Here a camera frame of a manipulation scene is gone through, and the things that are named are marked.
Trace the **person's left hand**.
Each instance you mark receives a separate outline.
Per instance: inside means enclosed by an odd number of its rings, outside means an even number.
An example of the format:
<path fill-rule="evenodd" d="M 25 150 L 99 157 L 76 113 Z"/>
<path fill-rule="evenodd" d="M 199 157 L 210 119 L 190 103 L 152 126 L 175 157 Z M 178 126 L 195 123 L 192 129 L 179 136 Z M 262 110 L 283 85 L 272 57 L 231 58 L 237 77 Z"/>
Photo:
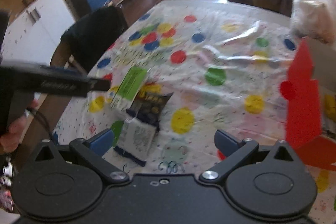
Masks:
<path fill-rule="evenodd" d="M 27 116 L 23 114 L 9 125 L 7 133 L 1 136 L 1 155 L 12 153 L 18 148 L 26 124 Z"/>

